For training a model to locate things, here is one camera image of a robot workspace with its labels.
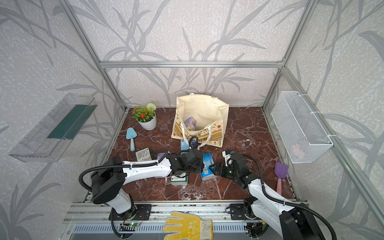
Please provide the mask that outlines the cream floral canvas tote bag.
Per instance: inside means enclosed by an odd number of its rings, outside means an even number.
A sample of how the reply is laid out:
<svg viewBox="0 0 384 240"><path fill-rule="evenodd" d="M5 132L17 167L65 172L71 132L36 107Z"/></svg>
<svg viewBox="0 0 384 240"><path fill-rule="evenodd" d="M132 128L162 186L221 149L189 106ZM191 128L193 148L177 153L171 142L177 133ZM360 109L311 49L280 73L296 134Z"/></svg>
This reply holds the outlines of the cream floral canvas tote bag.
<svg viewBox="0 0 384 240"><path fill-rule="evenodd" d="M177 97L176 115L171 138L187 141L193 136L199 138L199 147L205 145L221 148L229 116L229 105L208 95ZM189 117L197 120L196 130L188 131L184 121Z"/></svg>

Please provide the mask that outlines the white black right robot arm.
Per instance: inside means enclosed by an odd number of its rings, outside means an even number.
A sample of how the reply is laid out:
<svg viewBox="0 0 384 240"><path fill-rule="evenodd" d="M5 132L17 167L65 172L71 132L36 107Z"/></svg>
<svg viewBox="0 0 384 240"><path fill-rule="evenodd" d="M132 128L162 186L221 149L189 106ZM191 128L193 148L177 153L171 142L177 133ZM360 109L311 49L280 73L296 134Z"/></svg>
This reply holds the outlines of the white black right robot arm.
<svg viewBox="0 0 384 240"><path fill-rule="evenodd" d="M291 202L270 188L264 181L261 167L247 155L225 151L225 163L209 166L214 175L236 182L253 199L249 218L259 218L284 240L324 240L317 220L328 228L331 239L337 234L332 225L306 204Z"/></svg>

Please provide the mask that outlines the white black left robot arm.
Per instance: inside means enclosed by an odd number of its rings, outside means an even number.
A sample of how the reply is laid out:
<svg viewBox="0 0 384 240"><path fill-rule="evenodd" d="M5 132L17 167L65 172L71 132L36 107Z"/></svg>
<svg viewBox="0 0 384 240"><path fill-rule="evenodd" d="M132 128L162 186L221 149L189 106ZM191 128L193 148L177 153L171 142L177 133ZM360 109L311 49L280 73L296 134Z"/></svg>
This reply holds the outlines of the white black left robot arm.
<svg viewBox="0 0 384 240"><path fill-rule="evenodd" d="M145 162L120 161L114 157L102 166L84 170L79 183L93 194L94 204L107 204L118 214L124 214L135 210L133 200L122 189L124 185L148 178L202 173L203 169L203 154L197 148L166 153L159 160Z"/></svg>

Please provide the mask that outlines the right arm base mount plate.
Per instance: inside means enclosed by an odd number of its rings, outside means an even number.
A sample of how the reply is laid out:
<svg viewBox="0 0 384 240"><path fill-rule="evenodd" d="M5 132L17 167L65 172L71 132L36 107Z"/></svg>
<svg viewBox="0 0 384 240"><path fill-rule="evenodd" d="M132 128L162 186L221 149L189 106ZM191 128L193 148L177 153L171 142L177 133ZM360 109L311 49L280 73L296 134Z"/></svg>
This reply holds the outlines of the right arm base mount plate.
<svg viewBox="0 0 384 240"><path fill-rule="evenodd" d="M231 220L250 220L249 208L246 204L230 204L225 208Z"/></svg>

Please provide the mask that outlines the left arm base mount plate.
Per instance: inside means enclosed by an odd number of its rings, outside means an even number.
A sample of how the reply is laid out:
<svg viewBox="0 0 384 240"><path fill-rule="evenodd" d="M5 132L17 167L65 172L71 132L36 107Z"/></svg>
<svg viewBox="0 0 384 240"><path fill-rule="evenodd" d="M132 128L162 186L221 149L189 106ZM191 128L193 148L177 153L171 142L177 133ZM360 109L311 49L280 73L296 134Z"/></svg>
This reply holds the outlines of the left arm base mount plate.
<svg viewBox="0 0 384 240"><path fill-rule="evenodd" d="M138 204L135 205L135 207L135 210L129 210L122 214L118 214L115 209L112 209L109 215L109 221L148 221L150 218L152 205Z"/></svg>

